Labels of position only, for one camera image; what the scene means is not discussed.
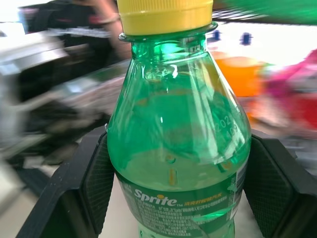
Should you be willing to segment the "pink basket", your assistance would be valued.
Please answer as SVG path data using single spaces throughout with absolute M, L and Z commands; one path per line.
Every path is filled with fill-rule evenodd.
M 317 49 L 297 64 L 268 65 L 261 77 L 279 109 L 297 125 L 317 130 Z

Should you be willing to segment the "green conveyor belt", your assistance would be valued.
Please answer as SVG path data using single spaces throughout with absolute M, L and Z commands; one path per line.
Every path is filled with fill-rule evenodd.
M 218 20 L 317 26 L 317 0 L 213 0 L 213 9 Z

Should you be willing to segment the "green Sprite bottle yellow cap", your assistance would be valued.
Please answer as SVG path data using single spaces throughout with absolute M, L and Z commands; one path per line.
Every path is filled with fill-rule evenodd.
M 235 238 L 248 118 L 208 51 L 212 0 L 117 0 L 132 59 L 107 147 L 139 238 Z

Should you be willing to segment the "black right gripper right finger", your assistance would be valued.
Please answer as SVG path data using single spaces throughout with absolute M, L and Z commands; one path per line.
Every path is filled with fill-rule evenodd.
M 252 131 L 244 191 L 264 238 L 317 238 L 317 178 L 279 139 Z

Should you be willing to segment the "orange basket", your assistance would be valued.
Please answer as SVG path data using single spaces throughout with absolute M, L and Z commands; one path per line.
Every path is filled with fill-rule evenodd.
M 257 99 L 263 90 L 260 71 L 264 63 L 251 57 L 230 56 L 221 51 L 211 51 L 211 55 L 243 107 L 249 122 L 253 123 Z

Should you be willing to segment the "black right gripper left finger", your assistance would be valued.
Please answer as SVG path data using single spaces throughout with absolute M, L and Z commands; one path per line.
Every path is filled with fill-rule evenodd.
M 98 238 L 113 180 L 106 126 L 101 126 L 55 171 L 16 238 Z

